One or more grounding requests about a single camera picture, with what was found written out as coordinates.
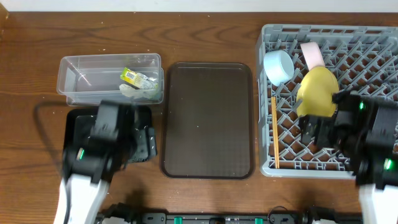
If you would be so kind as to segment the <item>blue bowl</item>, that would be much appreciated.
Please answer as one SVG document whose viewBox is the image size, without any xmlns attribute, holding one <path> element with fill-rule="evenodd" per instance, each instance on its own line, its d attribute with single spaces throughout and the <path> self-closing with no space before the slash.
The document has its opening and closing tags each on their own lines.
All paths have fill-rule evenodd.
<svg viewBox="0 0 398 224">
<path fill-rule="evenodd" d="M 276 50 L 265 54 L 263 67 L 267 78 L 274 86 L 290 81 L 294 75 L 294 65 L 289 54 Z"/>
</svg>

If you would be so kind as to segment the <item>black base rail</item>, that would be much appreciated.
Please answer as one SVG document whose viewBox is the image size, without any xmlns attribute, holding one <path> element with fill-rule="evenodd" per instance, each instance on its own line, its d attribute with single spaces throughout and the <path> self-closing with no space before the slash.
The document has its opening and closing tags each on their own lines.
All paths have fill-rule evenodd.
<svg viewBox="0 0 398 224">
<path fill-rule="evenodd" d="M 334 209 L 308 207 L 304 212 L 289 211 L 276 206 L 269 213 L 169 213 L 165 210 L 139 212 L 119 203 L 97 215 L 94 224 L 363 224 L 359 213 L 338 213 Z"/>
</svg>

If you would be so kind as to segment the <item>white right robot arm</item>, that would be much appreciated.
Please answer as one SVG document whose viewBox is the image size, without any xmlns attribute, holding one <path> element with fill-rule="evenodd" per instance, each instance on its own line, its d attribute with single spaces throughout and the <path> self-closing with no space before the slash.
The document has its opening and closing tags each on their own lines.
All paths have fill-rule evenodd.
<svg viewBox="0 0 398 224">
<path fill-rule="evenodd" d="M 332 147 L 349 159 L 364 223 L 397 223 L 397 103 L 341 91 L 330 117 L 300 117 L 302 142 Z"/>
</svg>

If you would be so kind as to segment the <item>brown serving tray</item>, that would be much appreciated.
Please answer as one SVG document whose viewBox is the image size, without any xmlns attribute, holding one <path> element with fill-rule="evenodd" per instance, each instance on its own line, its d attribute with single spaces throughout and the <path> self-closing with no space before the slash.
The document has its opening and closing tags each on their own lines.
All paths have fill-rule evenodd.
<svg viewBox="0 0 398 224">
<path fill-rule="evenodd" d="M 167 72 L 160 169 L 170 178 L 254 171 L 252 73 L 243 63 L 177 62 Z"/>
</svg>

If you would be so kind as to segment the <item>yellow plate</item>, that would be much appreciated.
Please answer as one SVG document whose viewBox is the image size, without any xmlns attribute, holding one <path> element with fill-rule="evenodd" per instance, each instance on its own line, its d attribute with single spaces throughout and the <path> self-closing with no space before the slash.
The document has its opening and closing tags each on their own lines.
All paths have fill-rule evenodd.
<svg viewBox="0 0 398 224">
<path fill-rule="evenodd" d="M 332 96 L 338 92 L 337 79 L 329 69 L 325 67 L 311 69 L 304 76 L 297 92 L 297 100 L 302 101 L 297 108 L 297 115 L 332 117 L 336 110 Z"/>
</svg>

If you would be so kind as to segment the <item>yellow-labelled plastic wrapper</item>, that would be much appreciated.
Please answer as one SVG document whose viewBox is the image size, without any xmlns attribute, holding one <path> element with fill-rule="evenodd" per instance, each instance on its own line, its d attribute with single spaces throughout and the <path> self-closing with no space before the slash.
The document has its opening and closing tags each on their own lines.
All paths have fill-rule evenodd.
<svg viewBox="0 0 398 224">
<path fill-rule="evenodd" d="M 122 71 L 120 78 L 121 80 L 132 85 L 134 88 L 140 90 L 155 90 L 158 87 L 157 82 L 154 80 L 151 80 L 142 73 L 134 72 L 128 68 L 125 68 Z"/>
</svg>

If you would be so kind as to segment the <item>black waste tray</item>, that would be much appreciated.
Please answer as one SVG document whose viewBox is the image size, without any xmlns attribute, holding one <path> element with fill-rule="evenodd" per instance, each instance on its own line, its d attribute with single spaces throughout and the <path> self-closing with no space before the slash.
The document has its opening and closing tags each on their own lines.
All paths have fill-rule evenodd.
<svg viewBox="0 0 398 224">
<path fill-rule="evenodd" d="M 78 108 L 71 110 L 67 114 L 65 128 L 64 146 L 71 143 L 87 141 L 90 135 L 90 129 L 96 123 L 96 114 L 98 107 Z M 133 113 L 134 123 L 129 136 L 129 145 L 132 147 L 132 154 L 128 163 L 140 162 L 137 159 L 137 137 L 138 132 L 146 127 L 152 127 L 152 112 L 147 106 L 136 106 Z"/>
</svg>

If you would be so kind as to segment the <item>clear plastic waste bin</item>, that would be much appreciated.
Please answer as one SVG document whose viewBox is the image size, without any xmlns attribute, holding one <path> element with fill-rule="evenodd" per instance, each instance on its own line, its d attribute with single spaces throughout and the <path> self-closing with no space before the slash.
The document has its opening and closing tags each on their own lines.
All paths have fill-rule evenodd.
<svg viewBox="0 0 398 224">
<path fill-rule="evenodd" d="M 130 85 L 120 78 L 125 68 L 142 73 L 157 82 L 158 87 L 155 90 L 158 90 L 158 93 L 151 99 L 124 96 L 119 86 Z M 97 105 L 102 100 L 137 105 L 159 104 L 164 98 L 164 71 L 161 67 L 161 57 L 159 54 L 64 57 L 61 59 L 58 71 L 57 92 L 67 97 L 69 105 Z"/>
</svg>

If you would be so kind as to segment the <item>grey dishwasher rack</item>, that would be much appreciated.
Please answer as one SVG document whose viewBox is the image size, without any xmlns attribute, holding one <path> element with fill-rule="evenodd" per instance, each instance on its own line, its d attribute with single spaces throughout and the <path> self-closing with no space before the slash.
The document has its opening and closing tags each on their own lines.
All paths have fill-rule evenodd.
<svg viewBox="0 0 398 224">
<path fill-rule="evenodd" d="M 300 140 L 296 99 L 308 67 L 300 44 L 316 42 L 339 88 L 363 96 L 397 100 L 397 28 L 267 24 L 256 44 L 259 102 L 259 165 L 267 177 L 351 179 L 348 159 L 333 149 Z M 263 67 L 266 53 L 287 52 L 293 78 L 274 86 Z"/>
</svg>

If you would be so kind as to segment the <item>white rice bowl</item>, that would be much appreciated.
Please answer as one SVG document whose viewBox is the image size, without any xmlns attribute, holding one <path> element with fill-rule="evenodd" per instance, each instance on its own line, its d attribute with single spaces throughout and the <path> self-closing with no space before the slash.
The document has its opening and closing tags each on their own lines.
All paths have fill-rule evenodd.
<svg viewBox="0 0 398 224">
<path fill-rule="evenodd" d="M 316 42 L 302 43 L 300 47 L 309 70 L 315 67 L 325 67 L 322 53 Z"/>
</svg>

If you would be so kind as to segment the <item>clear plastic wrapper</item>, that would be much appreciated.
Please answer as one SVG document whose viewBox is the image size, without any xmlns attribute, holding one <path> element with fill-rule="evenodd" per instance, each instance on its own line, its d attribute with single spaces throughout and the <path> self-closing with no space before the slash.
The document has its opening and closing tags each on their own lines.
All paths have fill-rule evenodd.
<svg viewBox="0 0 398 224">
<path fill-rule="evenodd" d="M 127 85 L 127 84 L 121 84 L 119 86 L 119 90 L 124 96 L 126 96 L 128 98 L 146 98 L 146 99 L 151 99 L 158 93 L 158 90 L 135 89 L 132 86 Z"/>
</svg>

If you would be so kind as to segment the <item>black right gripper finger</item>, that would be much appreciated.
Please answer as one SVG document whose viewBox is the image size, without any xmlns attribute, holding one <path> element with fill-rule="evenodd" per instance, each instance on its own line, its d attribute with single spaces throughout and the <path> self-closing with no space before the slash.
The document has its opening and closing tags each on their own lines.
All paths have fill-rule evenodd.
<svg viewBox="0 0 398 224">
<path fill-rule="evenodd" d="M 312 115 L 300 117 L 299 127 L 301 131 L 302 143 L 308 144 L 315 133 L 315 117 Z"/>
<path fill-rule="evenodd" d="M 317 147 L 329 147 L 330 120 L 328 118 L 319 118 L 315 128 L 314 143 Z"/>
</svg>

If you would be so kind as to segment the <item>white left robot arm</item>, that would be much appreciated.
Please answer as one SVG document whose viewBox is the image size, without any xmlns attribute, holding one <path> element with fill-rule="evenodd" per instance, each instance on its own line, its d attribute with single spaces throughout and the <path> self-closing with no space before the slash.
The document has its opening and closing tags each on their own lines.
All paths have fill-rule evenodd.
<svg viewBox="0 0 398 224">
<path fill-rule="evenodd" d="M 152 111 L 117 101 L 67 114 L 55 223 L 94 223 L 115 173 L 157 155 Z"/>
</svg>

